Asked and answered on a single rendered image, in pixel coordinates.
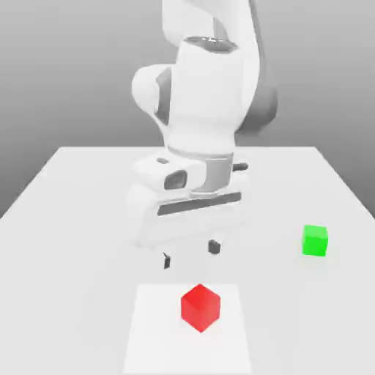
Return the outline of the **small red cube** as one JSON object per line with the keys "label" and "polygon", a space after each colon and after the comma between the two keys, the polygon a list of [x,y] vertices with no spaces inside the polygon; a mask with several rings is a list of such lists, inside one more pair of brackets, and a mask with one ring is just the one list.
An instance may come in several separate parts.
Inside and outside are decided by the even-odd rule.
{"label": "small red cube", "polygon": [[198,284],[181,297],[181,318],[202,333],[220,318],[220,306],[220,296]]}

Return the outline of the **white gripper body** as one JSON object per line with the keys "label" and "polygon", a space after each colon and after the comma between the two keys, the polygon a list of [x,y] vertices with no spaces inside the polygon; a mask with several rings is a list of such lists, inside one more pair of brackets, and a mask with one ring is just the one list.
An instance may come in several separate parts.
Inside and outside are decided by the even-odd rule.
{"label": "white gripper body", "polygon": [[131,185],[126,199],[129,243],[154,247],[203,233],[228,231],[244,218],[244,194],[210,198],[162,197],[142,184]]}

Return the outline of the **small green cube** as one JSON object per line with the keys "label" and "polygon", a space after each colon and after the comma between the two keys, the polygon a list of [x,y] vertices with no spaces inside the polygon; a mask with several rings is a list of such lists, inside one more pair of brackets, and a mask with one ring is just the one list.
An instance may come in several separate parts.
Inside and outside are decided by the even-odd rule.
{"label": "small green cube", "polygon": [[325,256],[328,246],[328,231],[325,226],[305,225],[302,234],[302,254]]}

